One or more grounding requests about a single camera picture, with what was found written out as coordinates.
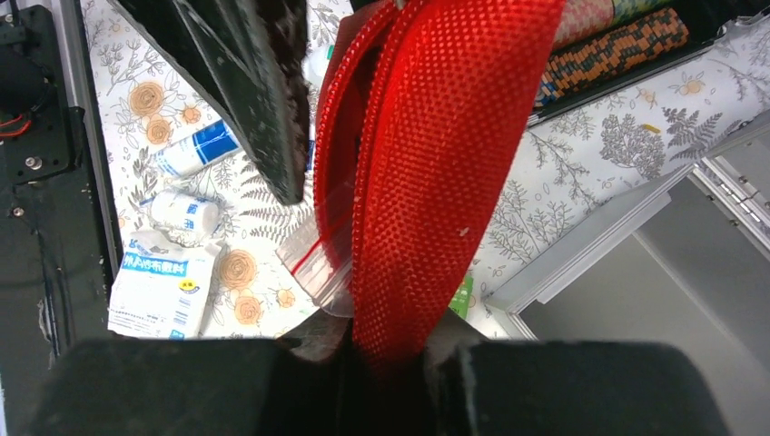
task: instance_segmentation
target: red wire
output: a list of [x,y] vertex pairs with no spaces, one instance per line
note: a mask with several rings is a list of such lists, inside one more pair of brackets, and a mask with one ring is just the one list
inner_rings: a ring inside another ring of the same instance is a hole
[[13,120],[9,120],[9,121],[6,121],[5,123],[0,124],[0,127],[5,127],[5,126],[7,126],[9,124],[12,124],[12,123],[15,123],[17,121],[22,121],[22,118],[24,118],[24,116],[23,115],[19,115],[16,118],[14,118]]
[[19,130],[15,131],[15,132],[0,133],[0,138],[15,138],[15,137],[17,137],[17,136],[19,136],[19,135],[23,134],[23,133],[24,133],[24,132],[26,132],[27,130],[29,130],[29,127],[30,127],[31,125],[32,125],[32,120],[29,120],[29,121],[27,121],[27,122],[26,122],[26,123],[25,123],[25,124],[22,126],[22,128],[20,128]]

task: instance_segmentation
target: white bandage roll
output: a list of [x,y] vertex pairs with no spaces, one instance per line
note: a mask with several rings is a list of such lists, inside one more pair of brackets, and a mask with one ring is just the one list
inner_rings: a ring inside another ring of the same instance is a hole
[[174,189],[156,195],[149,204],[150,216],[162,226],[209,236],[219,224],[219,206],[205,198]]

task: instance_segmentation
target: screw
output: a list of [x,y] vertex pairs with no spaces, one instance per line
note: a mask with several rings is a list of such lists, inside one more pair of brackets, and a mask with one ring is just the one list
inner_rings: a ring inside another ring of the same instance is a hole
[[37,156],[30,156],[25,159],[25,165],[30,170],[39,170],[43,167],[43,160]]

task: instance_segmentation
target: green label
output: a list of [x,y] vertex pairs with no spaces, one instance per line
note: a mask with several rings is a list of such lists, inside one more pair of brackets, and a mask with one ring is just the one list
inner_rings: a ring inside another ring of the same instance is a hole
[[468,304],[470,303],[470,295],[472,292],[473,277],[466,275],[465,278],[462,279],[458,291],[455,292],[455,296],[452,297],[452,301],[449,303],[449,308],[463,320],[468,316]]

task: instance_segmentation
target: orange flower print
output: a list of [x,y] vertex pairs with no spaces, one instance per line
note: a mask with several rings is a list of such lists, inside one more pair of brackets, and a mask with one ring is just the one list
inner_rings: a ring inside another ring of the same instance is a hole
[[129,221],[131,221],[131,218],[125,216],[125,209],[121,210],[118,213],[118,227],[124,228]]
[[294,302],[297,301],[291,289],[280,289],[276,293],[275,299],[278,301],[278,305],[284,309],[288,309],[292,307],[294,305]]
[[113,31],[113,32],[115,32],[115,33],[118,33],[118,32],[120,32],[120,31],[121,31],[121,26],[120,26],[120,24],[118,24],[118,22],[117,22],[117,21],[115,21],[115,20],[113,20],[113,19],[110,19],[110,23],[112,23],[112,24],[110,25],[110,30],[112,30],[112,31]]
[[195,124],[201,121],[201,111],[195,106],[187,106],[182,111],[182,119],[187,124]]
[[233,250],[220,262],[219,278],[232,290],[245,290],[257,278],[257,262],[244,250]]
[[147,124],[147,140],[150,144],[165,144],[171,137],[171,124],[160,115],[154,116]]
[[139,116],[157,114],[163,107],[163,88],[155,82],[142,82],[129,94],[128,105]]
[[235,319],[244,325],[256,324],[262,317],[262,307],[251,292],[235,299]]
[[637,94],[637,98],[641,98],[645,102],[647,102],[650,105],[650,109],[652,109],[654,106],[657,106],[657,100],[655,98],[655,92],[649,91],[645,88],[637,88],[639,91],[639,94]]
[[682,73],[682,84],[672,84],[668,88],[682,96],[700,94],[706,87],[706,83],[701,79],[703,79],[703,72],[695,76]]

